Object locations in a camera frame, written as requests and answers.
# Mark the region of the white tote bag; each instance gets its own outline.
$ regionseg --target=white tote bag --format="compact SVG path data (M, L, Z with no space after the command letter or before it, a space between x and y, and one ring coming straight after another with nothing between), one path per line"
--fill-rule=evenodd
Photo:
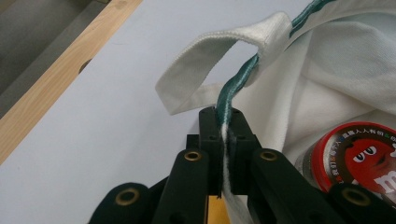
M237 41L258 52L220 95L224 84L202 84ZM293 21L276 13L202 35L181 52L156 90L170 114L215 105L219 96L227 107L238 92L233 107L245 114L262 146L283 151L291 161L348 120L395 128L396 1L315 0ZM227 188L224 183L232 223L251 223Z

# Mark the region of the m&m's container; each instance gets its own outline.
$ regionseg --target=m&m's container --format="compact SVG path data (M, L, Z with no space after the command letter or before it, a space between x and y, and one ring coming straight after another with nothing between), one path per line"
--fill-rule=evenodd
M327 192L338 183L361 185L396 206L396 131L372 122L351 122L326 133L295 167Z

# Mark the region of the yellow component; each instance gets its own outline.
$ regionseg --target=yellow component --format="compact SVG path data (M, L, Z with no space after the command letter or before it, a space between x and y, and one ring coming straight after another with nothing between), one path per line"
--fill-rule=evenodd
M223 199L218 199L217 196L209 196L209 212L207 214L208 224L230 224L228 219L227 209Z

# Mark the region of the white surface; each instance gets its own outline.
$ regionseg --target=white surface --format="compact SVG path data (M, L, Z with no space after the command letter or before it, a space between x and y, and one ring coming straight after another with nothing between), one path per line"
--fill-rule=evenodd
M198 35L294 18L307 0L145 0L0 168L0 223L87 223L125 182L169 175L197 112L169 116L154 90ZM238 45L207 82L226 80L255 52Z

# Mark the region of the red plastic lid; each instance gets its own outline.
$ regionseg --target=red plastic lid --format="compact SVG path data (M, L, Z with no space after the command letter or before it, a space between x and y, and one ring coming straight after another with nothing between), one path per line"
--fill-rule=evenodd
M396 131L371 122L351 122L323 136L311 157L318 186L359 183L381 194L396 193Z

